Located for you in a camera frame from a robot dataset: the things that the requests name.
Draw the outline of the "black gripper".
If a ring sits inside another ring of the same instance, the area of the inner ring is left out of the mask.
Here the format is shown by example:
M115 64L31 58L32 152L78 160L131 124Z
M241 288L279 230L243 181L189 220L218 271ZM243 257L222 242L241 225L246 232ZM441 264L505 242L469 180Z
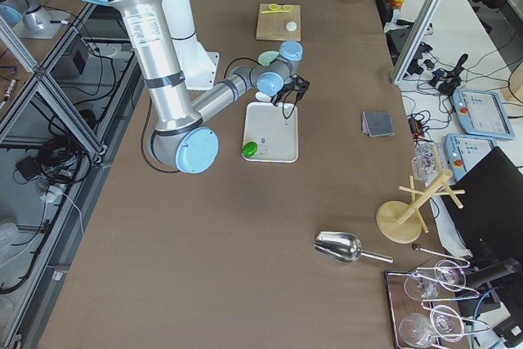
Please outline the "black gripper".
M272 105L278 105L281 101L282 96L292 92L294 90L295 83L294 81L290 81L289 83L285 83L282 87L282 89L278 92L278 95L275 95L271 99Z

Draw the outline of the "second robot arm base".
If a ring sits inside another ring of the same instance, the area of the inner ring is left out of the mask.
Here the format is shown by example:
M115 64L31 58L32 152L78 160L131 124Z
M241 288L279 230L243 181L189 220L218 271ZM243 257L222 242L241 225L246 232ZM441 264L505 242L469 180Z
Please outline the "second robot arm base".
M53 24L56 11L45 10L39 0L1 0L1 17L19 38L52 39L60 29Z

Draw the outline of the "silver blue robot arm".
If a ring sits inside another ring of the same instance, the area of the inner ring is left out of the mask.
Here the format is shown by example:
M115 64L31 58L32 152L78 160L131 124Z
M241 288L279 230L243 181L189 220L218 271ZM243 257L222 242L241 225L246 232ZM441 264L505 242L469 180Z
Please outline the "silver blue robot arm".
M268 66L233 69L227 78L191 100L187 67L204 65L209 59L202 47L188 51L185 60L179 58L181 43L172 35L182 22L193 20L189 0L82 1L113 7L121 15L158 116L148 150L174 172L201 173L215 161L218 138L204 122L251 88L274 97L297 79L302 45L286 41Z

